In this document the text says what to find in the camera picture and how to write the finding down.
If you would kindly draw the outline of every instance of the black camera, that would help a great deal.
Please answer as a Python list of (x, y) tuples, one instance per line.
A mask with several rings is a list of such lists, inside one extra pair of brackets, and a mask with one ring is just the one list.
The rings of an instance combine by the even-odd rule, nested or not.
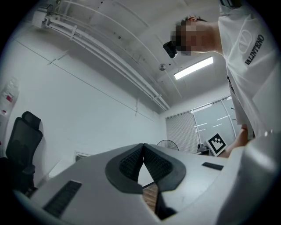
[(172, 41), (169, 41), (169, 42), (165, 43), (163, 45), (163, 48), (168, 53), (170, 58), (175, 58), (175, 56), (177, 55), (176, 46), (173, 44)]

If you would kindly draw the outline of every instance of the white pipe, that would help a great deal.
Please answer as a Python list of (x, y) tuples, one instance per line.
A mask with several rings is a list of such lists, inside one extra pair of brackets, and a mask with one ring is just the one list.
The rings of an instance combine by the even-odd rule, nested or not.
[[(108, 19), (110, 19), (110, 20), (113, 21), (114, 23), (118, 24), (118, 25), (121, 26), (123, 29), (125, 29), (129, 34), (131, 34), (134, 38), (136, 38), (136, 39), (149, 51), (149, 53), (155, 58), (155, 60), (156, 60), (159, 64), (161, 64), (160, 61), (156, 58), (156, 56), (149, 50), (149, 48), (148, 48), (137, 36), (135, 36), (132, 32), (130, 32), (126, 27), (124, 27), (122, 24), (118, 23), (116, 20), (114, 20), (114, 19), (112, 19), (111, 17), (109, 17), (109, 16), (107, 16), (107, 15), (105, 15), (105, 14), (103, 14), (103, 13), (97, 11), (97, 10), (94, 10), (94, 9), (88, 7), (88, 6), (85, 6), (85, 5), (82, 5), (82, 4), (79, 4), (79, 3), (75, 3), (75, 2), (71, 2), (71, 1), (62, 1), (61, 3), (63, 3), (63, 2), (71, 3), (71, 4), (74, 4), (74, 5), (78, 5), (78, 6), (81, 6), (81, 7), (83, 7), (83, 8), (86, 8), (86, 9), (89, 9), (89, 10), (91, 10), (91, 11), (94, 11), (94, 12), (96, 12), (96, 13), (98, 13), (98, 14), (100, 14), (100, 15), (102, 15), (102, 16), (108, 18)], [(181, 96), (179, 90), (177, 89), (177, 87), (176, 87), (174, 81), (173, 81), (172, 78), (169, 76), (169, 74), (167, 73), (166, 70), (165, 70), (165, 73), (166, 73), (166, 75), (169, 77), (169, 79), (171, 80), (171, 82), (173, 83), (173, 85), (174, 85), (175, 89), (177, 90), (178, 94), (180, 95), (180, 97), (182, 98), (182, 96)]]
[[(65, 28), (68, 28), (69, 30), (73, 30), (74, 27), (71, 25), (68, 25), (64, 22), (58, 21), (54, 18), (50, 18), (50, 21), (56, 24), (59, 24), (61, 26), (64, 26)], [(132, 68), (127, 62), (125, 62), (122, 58), (120, 58), (115, 52), (113, 52), (111, 49), (109, 49), (107, 46), (105, 46), (104, 44), (102, 44), (101, 42), (99, 42), (98, 40), (96, 40), (95, 38), (93, 38), (92, 36), (90, 36), (89, 34), (76, 29), (76, 32), (80, 35), (82, 35), (83, 37), (87, 38), (88, 40), (90, 40), (91, 42), (93, 42), (94, 44), (96, 44), (98, 47), (102, 48), (103, 50), (105, 50), (106, 52), (108, 52), (112, 57), (114, 57), (115, 59), (117, 59), (121, 64), (123, 64), (125, 66), (125, 68), (127, 68), (131, 73), (133, 73), (141, 82), (143, 82), (145, 84), (145, 86), (147, 86), (154, 94), (155, 96), (158, 96), (159, 94), (157, 93), (157, 91), (137, 72), (135, 71), (134, 68)], [(169, 109), (169, 105), (165, 102), (165, 100), (160, 97), (159, 98), (164, 105)]]
[(141, 65), (136, 61), (136, 59), (134, 59), (134, 57), (132, 55), (130, 55), (129, 52), (127, 52), (123, 47), (119, 46), (117, 43), (115, 43), (114, 41), (112, 41), (112, 39), (110, 39), (108, 36), (106, 36), (104, 33), (98, 31), (97, 29), (89, 26), (88, 24), (78, 20), (78, 19), (75, 19), (75, 18), (72, 18), (70, 16), (67, 16), (67, 15), (63, 15), (61, 13), (56, 13), (57, 15), (60, 15), (63, 17), (64, 20), (66, 21), (69, 21), (71, 23), (74, 23), (74, 24), (77, 24), (91, 32), (94, 32), (94, 33), (97, 33), (98, 35), (102, 36), (103, 38), (106, 38), (108, 39), (110, 42), (112, 42), (114, 45), (116, 45), (118, 48), (120, 48), (124, 53), (126, 53), (131, 59), (133, 59), (136, 64), (140, 67), (141, 70), (143, 70), (143, 72), (145, 73), (145, 75), (148, 76), (148, 78), (160, 89), (160, 91), (166, 96), (168, 97), (168, 95), (166, 94), (166, 92), (160, 87), (160, 85), (156, 82), (156, 80), (149, 74), (149, 72), (144, 68), (144, 67), (141, 67)]
[[(49, 26), (50, 28), (58, 31), (59, 33), (62, 33), (63, 35), (70, 37), (71, 33), (56, 26), (53, 24), (50, 24)], [(125, 69), (123, 69), (118, 63), (114, 62), (111, 58), (109, 58), (107, 55), (105, 55), (103, 52), (101, 52), (100, 50), (98, 50), (95, 46), (91, 45), (90, 43), (87, 43), (86, 41), (84, 41), (83, 39), (74, 36), (73, 40), (82, 45), (84, 48), (86, 48), (88, 51), (90, 51), (92, 54), (96, 55), (98, 58), (100, 58), (102, 61), (106, 62), (108, 65), (110, 65), (112, 68), (114, 68), (116, 71), (118, 71), (120, 74), (122, 74), (125, 78), (127, 78), (129, 81), (131, 81), (134, 85), (136, 85), (142, 92), (144, 92), (148, 97), (150, 97), (151, 99), (153, 98), (153, 94), (146, 88), (144, 87), (141, 83), (139, 83), (133, 76), (131, 76)], [(102, 57), (100, 57), (100, 55), (96, 54), (94, 51), (92, 51), (91, 49), (86, 47), (89, 46), (91, 49), (94, 49), (96, 52), (98, 52), (101, 56), (103, 56), (104, 58), (106, 58), (107, 60), (109, 60), (112, 64), (114, 64), (115, 66), (113, 66), (112, 64), (110, 64), (108, 61), (106, 61), (105, 59), (103, 59)], [(166, 111), (165, 107), (159, 102), (159, 101), (155, 101), (164, 111)]]
[[(129, 9), (126, 5), (124, 5), (121, 2), (118, 1), (114, 1), (115, 4), (121, 6), (122, 8), (124, 8), (125, 10), (127, 10), (128, 12), (130, 12), (132, 15), (134, 15), (142, 24), (144, 24), (147, 28), (151, 28), (150, 25), (144, 21), (142, 18), (139, 17), (139, 15), (137, 13), (135, 13), (133, 10)], [(161, 44), (161, 47), (163, 46), (163, 41), (161, 40), (161, 38), (154, 33), (155, 38), (157, 39), (157, 41)], [(178, 65), (177, 62), (172, 58), (171, 59), (173, 61), (174, 64)]]
[(64, 12), (65, 15), (67, 15), (69, 8), (70, 8), (70, 3), (68, 3), (66, 8), (65, 8), (65, 12)]

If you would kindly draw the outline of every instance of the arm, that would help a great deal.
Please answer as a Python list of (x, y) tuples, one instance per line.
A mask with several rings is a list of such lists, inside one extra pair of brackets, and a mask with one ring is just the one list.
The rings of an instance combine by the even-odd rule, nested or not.
[(246, 125), (242, 125), (241, 130), (235, 141), (227, 147), (218, 157), (228, 158), (232, 150), (237, 147), (245, 146), (248, 143), (248, 130)]

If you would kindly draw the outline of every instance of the white wall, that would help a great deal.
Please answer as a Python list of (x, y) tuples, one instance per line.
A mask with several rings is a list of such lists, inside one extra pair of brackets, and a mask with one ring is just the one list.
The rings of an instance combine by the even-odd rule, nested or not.
[[(42, 120), (43, 139), (33, 158), (35, 184), (60, 159), (72, 161), (75, 151), (98, 154), (166, 139), (159, 107), (87, 50), (60, 34), (29, 26), (13, 38), (1, 62), (0, 87), (15, 76), (20, 93), (5, 146), (14, 120), (23, 112), (30, 111)], [(48, 65), (65, 50), (70, 50), (68, 55)], [(140, 106), (135, 115), (137, 98)]]
[(201, 95), (198, 95), (194, 98), (191, 98), (187, 101), (173, 105), (173, 107), (171, 107), (169, 110), (161, 113), (161, 117), (167, 118), (169, 116), (174, 116), (180, 113), (184, 113), (201, 105), (217, 101), (228, 95), (230, 95), (230, 91), (229, 91), (229, 86), (226, 82), (226, 84), (221, 86), (220, 88), (213, 89), (211, 91), (202, 93)]

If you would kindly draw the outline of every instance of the electric fan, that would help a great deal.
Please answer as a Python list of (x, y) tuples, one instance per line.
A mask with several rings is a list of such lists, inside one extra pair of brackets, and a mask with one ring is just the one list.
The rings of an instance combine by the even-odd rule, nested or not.
[(170, 140), (160, 141), (157, 145), (164, 147), (164, 148), (174, 149), (174, 150), (179, 151), (179, 148), (177, 147), (176, 143), (173, 141), (170, 141)]

